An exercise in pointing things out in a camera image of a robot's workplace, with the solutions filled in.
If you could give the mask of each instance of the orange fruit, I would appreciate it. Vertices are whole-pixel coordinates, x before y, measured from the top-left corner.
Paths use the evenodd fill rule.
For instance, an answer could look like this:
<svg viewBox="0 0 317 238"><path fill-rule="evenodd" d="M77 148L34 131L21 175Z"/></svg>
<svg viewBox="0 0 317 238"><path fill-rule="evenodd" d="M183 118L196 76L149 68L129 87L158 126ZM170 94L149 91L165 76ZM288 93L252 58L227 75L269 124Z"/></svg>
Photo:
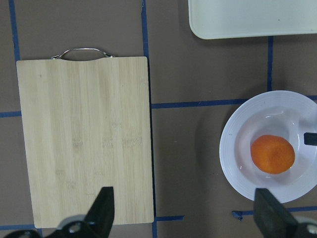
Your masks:
<svg viewBox="0 0 317 238"><path fill-rule="evenodd" d="M252 143L251 157L253 163L263 172L280 174L293 165L295 152L284 138L263 135Z"/></svg>

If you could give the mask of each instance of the orange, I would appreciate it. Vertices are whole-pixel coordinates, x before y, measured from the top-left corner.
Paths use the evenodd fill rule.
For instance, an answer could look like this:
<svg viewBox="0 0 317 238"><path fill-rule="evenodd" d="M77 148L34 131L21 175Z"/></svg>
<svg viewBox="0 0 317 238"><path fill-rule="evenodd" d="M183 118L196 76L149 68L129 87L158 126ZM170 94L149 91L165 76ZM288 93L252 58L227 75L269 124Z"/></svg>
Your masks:
<svg viewBox="0 0 317 238"><path fill-rule="evenodd" d="M251 145L251 157L253 163L263 172L280 174L293 165L295 152L284 138L263 135Z"/></svg>

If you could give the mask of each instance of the white tray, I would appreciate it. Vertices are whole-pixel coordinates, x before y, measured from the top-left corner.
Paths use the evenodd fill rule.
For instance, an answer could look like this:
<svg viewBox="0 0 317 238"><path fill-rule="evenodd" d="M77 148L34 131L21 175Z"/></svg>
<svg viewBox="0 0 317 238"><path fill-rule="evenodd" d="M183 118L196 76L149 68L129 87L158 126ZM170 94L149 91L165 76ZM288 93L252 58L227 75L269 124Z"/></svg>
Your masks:
<svg viewBox="0 0 317 238"><path fill-rule="evenodd" d="M188 0L202 39L317 33L317 0Z"/></svg>

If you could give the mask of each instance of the black object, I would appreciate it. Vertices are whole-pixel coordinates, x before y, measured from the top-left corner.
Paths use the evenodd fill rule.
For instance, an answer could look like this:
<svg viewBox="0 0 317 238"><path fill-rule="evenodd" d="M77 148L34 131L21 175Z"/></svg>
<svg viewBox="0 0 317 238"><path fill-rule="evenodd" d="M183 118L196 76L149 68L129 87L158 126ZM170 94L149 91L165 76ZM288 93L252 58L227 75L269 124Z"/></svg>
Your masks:
<svg viewBox="0 0 317 238"><path fill-rule="evenodd" d="M266 188L257 188L254 221L265 238L317 238L317 224L299 223Z"/></svg>
<svg viewBox="0 0 317 238"><path fill-rule="evenodd" d="M304 144L305 145L317 145L317 133L304 133Z"/></svg>
<svg viewBox="0 0 317 238"><path fill-rule="evenodd" d="M66 224L46 238L107 238L114 219L113 187L103 187L83 221ZM4 238L41 238L34 230L15 231Z"/></svg>

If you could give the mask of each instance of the bamboo board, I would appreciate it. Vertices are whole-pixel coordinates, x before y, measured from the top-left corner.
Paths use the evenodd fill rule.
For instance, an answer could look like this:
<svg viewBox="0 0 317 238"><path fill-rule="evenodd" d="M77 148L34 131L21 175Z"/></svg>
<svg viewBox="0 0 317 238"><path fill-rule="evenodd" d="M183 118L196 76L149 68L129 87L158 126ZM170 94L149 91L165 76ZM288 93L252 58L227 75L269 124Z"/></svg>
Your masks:
<svg viewBox="0 0 317 238"><path fill-rule="evenodd" d="M114 224L153 221L147 59L17 62L37 228L86 214L114 187Z"/></svg>

